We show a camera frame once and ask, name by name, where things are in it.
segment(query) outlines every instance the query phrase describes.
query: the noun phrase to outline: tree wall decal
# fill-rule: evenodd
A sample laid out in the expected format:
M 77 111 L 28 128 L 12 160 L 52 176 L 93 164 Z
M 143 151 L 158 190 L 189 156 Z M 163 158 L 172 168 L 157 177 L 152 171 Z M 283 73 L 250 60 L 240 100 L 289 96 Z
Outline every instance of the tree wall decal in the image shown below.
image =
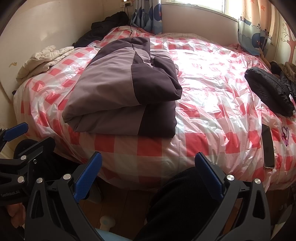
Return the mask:
M 290 27 L 289 27 L 289 25 L 287 23 L 283 23 L 282 26 L 283 26 L 283 30 L 284 30 L 284 32 L 282 32 L 282 34 L 284 34 L 284 37 L 282 37 L 280 39 L 281 39 L 281 41 L 287 42 L 290 45 L 291 53 L 290 53 L 290 57 L 289 57 L 288 62 L 292 63 L 294 50 L 295 50 L 295 47 L 296 47 L 296 39 L 295 39 L 294 34 L 291 32 L 291 29 L 290 29 Z

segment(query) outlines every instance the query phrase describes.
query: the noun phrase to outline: blue gripper pad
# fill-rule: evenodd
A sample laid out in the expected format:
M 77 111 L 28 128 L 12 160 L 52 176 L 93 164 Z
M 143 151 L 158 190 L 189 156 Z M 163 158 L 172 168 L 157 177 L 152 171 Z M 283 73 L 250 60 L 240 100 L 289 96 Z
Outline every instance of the blue gripper pad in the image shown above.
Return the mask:
M 222 201 L 224 197 L 223 184 L 211 168 L 211 164 L 208 163 L 206 157 L 199 152 L 195 155 L 194 162 L 211 197 L 219 202 Z
M 95 152 L 75 183 L 75 192 L 73 196 L 76 202 L 79 202 L 86 197 L 101 167 L 102 155 L 99 152 Z
M 17 126 L 12 127 L 5 132 L 5 134 L 3 136 L 3 140 L 9 142 L 9 141 L 25 134 L 28 131 L 28 129 L 29 129 L 29 127 L 28 127 L 27 123 L 23 122 L 21 124 L 18 124 Z

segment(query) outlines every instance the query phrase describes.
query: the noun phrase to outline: folded comforter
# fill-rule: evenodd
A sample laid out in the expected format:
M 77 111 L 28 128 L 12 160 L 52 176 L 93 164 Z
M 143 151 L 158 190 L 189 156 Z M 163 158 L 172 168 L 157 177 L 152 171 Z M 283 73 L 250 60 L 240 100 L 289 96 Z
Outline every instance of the folded comforter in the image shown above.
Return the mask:
M 149 38 L 115 40 L 103 47 L 79 78 L 63 111 L 76 132 L 173 137 L 178 67 Z

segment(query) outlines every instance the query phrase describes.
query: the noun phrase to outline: red and white checkered sheet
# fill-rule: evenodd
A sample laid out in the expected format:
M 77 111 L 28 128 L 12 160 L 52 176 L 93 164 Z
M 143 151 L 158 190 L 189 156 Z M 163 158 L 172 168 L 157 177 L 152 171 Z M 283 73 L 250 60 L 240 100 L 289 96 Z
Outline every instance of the red and white checkered sheet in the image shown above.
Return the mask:
M 236 178 L 260 178 L 266 189 L 283 189 L 294 182 L 296 116 L 274 115 L 251 92 L 244 78 L 246 69 L 252 66 L 267 68 L 254 56 L 196 36 L 153 36 L 132 28 L 131 37 L 150 37 L 151 48 L 169 50 L 179 66 L 183 94 L 177 101 L 173 139 L 73 132 L 63 122 L 62 111 L 76 81 L 99 50 L 94 46 L 102 48 L 115 39 L 129 37 L 129 28 L 115 28 L 101 42 L 75 49 L 49 71 L 19 87 L 14 96 L 15 114 L 18 123 L 29 124 L 29 138 L 51 136 L 58 153 L 82 163 L 99 151 L 103 156 L 99 176 L 121 188 L 158 188 L 168 178 L 194 166 L 199 151 Z M 272 131 L 274 170 L 263 167 L 262 123 Z M 290 133 L 287 147 L 281 138 L 283 126 Z

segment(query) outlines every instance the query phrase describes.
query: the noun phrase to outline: window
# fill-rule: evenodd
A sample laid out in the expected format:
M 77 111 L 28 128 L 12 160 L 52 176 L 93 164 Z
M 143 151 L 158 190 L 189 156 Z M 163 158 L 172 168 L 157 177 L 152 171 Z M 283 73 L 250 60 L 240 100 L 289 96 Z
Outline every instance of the window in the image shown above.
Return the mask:
M 191 4 L 208 8 L 238 19 L 241 15 L 242 1 L 240 0 L 164 0 L 165 2 Z

